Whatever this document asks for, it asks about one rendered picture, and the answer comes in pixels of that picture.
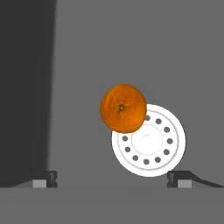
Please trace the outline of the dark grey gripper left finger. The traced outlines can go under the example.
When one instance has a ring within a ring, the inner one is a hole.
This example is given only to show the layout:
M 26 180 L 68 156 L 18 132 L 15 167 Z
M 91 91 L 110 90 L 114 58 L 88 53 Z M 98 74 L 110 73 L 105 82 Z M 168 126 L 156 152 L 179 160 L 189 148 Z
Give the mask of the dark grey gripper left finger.
M 0 181 L 0 188 L 57 188 L 58 173 L 56 171 L 33 171 L 27 177 L 14 182 Z

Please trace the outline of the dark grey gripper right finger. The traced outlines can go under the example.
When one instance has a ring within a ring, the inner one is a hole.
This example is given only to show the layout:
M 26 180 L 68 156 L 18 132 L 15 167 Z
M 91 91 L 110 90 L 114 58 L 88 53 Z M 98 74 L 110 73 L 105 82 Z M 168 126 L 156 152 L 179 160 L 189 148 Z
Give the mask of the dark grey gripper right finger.
M 168 188 L 224 188 L 224 185 L 201 179 L 191 171 L 168 171 L 167 179 Z

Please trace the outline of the white sink drain strainer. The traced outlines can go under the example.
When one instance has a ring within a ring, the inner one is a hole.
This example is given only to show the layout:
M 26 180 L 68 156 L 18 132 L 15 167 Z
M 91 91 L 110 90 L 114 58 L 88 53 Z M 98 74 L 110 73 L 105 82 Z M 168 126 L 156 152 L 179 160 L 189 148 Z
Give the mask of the white sink drain strainer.
M 129 134 L 111 133 L 118 162 L 142 177 L 158 177 L 173 170 L 186 150 L 186 133 L 168 109 L 148 104 L 141 128 Z

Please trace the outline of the orange tangerine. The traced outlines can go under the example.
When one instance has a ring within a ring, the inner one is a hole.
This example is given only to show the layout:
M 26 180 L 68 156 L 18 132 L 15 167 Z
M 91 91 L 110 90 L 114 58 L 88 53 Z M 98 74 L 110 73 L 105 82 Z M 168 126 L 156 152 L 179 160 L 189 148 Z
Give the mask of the orange tangerine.
M 132 133 L 144 123 L 147 102 L 142 92 L 130 84 L 109 89 L 101 99 L 100 115 L 105 125 L 118 133 Z

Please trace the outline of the grey sink basin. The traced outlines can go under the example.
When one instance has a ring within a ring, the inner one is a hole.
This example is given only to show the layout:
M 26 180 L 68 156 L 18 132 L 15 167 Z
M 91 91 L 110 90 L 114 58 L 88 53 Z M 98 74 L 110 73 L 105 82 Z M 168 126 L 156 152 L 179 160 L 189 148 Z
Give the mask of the grey sink basin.
M 0 182 L 55 170 L 61 187 L 163 186 L 116 159 L 104 93 L 137 87 L 186 134 L 181 168 L 224 185 L 224 53 L 156 0 L 0 0 Z

